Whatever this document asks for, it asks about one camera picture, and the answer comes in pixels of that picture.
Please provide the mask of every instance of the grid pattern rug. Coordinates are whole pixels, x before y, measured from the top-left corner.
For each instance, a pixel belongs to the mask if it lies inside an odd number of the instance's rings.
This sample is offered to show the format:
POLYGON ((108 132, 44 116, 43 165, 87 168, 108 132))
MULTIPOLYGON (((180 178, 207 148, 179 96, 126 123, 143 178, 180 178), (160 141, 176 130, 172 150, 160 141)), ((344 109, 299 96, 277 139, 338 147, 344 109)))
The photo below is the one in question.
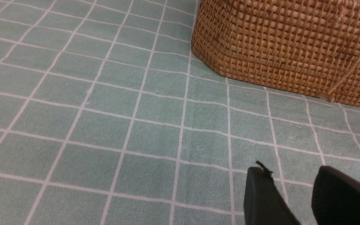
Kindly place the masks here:
POLYGON ((360 108, 228 80, 195 0, 0 0, 0 225, 241 225, 246 171, 315 224, 320 165, 360 181, 360 108))

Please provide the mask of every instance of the woven basket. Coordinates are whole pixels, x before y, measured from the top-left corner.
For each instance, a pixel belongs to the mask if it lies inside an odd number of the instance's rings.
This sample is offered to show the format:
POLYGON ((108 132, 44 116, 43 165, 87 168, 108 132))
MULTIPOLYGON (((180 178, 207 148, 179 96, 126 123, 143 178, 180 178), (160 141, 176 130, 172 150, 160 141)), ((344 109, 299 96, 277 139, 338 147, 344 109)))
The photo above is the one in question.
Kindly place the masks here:
POLYGON ((224 77, 360 107, 360 0, 201 0, 191 45, 224 77))

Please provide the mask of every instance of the basket handle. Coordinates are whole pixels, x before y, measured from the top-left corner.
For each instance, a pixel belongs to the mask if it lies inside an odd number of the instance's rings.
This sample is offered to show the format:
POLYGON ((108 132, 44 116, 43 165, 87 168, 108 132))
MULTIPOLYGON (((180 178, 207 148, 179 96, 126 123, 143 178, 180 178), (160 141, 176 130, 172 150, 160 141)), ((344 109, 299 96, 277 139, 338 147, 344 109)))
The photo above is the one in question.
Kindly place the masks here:
POLYGON ((360 54, 355 58, 354 62, 350 65, 346 73, 344 73, 341 78, 333 85, 331 86, 327 91, 322 91, 319 94, 319 98, 322 100, 326 100, 330 103, 334 101, 334 95, 332 94, 333 91, 338 88, 338 86, 343 83, 353 72, 353 70, 356 68, 358 63, 360 62, 360 54))

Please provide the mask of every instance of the black object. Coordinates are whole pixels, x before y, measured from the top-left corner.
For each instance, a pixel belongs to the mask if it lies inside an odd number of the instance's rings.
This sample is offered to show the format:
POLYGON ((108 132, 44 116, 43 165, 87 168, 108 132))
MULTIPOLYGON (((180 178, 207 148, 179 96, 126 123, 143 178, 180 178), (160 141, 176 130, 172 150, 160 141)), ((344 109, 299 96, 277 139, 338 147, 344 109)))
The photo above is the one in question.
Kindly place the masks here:
POLYGON ((321 166, 313 185, 312 210, 319 225, 360 225, 360 182, 321 166))
MULTIPOLYGON (((244 213, 246 225, 301 225, 279 194, 272 172, 261 162, 248 169, 244 213)), ((329 167, 316 176, 312 210, 318 225, 360 225, 360 182, 329 167)))

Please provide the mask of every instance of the basket rope loop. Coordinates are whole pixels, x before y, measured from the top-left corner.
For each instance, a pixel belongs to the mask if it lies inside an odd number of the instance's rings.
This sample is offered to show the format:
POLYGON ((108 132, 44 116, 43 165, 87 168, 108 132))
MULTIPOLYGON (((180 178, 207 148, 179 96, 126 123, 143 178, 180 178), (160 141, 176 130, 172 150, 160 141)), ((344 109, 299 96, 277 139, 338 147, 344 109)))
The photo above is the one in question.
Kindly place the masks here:
POLYGON ((333 102, 335 99, 334 95, 332 94, 333 91, 336 90, 336 88, 338 88, 338 86, 340 86, 352 74, 352 72, 354 71, 354 69, 356 68, 356 66, 359 63, 360 63, 360 54, 356 58, 354 58, 354 62, 350 65, 350 67, 348 68, 346 73, 344 73, 341 76, 341 78, 333 86, 331 86, 327 91, 322 91, 319 94, 319 98, 326 100, 330 103, 333 102))
POLYGON ((337 17, 333 20, 333 23, 337 24, 343 17, 344 17, 344 6, 340 4, 337 9, 337 17))

